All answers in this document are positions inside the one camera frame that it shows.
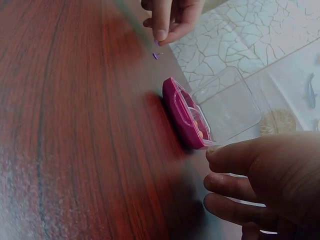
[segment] gray object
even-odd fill
[[[306,100],[308,101],[309,107],[312,109],[316,108],[316,97],[318,94],[315,94],[314,89],[312,87],[312,79],[315,77],[315,74],[312,73],[310,76],[310,80],[308,81],[307,87],[307,95]]]

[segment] wood grain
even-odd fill
[[[160,98],[186,80],[147,16],[130,0],[0,0],[1,240],[218,237],[204,153]]]

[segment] transparent plastic box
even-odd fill
[[[235,67],[191,92],[169,78],[162,93],[181,138],[192,149],[302,129],[274,82],[246,82]]]

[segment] pink plastic container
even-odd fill
[[[195,150],[223,144],[262,119],[262,112],[234,67],[192,92],[169,78],[163,83],[162,94],[181,138]]]

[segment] hand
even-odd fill
[[[205,0],[142,0],[141,6],[152,11],[152,18],[143,22],[152,28],[154,39],[161,46],[189,33],[201,14]]]
[[[214,173],[204,179],[205,188],[213,192],[205,197],[204,206],[217,217],[242,225],[243,240],[320,239],[319,133],[260,137],[208,149],[206,157]]]

